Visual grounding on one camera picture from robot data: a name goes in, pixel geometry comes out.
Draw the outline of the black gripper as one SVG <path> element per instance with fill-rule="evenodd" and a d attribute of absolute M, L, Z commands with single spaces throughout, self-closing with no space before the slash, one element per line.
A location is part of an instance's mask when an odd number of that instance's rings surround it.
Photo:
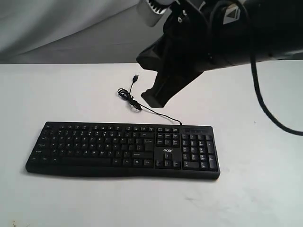
<path fill-rule="evenodd" d="M 153 86 L 141 94 L 150 107 L 163 108 L 179 91 L 189 85 L 203 71 L 169 71 L 185 66 L 186 57 L 198 51 L 200 38 L 207 37 L 209 17 L 214 7 L 213 0 L 183 0 L 167 11 L 170 12 L 163 24 L 162 35 L 136 57 L 145 70 L 157 71 Z"/>

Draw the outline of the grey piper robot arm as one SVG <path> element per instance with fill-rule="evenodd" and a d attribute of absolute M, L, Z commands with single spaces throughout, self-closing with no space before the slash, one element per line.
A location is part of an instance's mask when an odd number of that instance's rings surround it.
<path fill-rule="evenodd" d="M 278 60 L 303 51 L 300 0 L 142 0 L 138 13 L 154 26 L 171 13 L 162 36 L 136 58 L 157 73 L 142 93 L 150 107 L 162 108 L 203 72 Z"/>

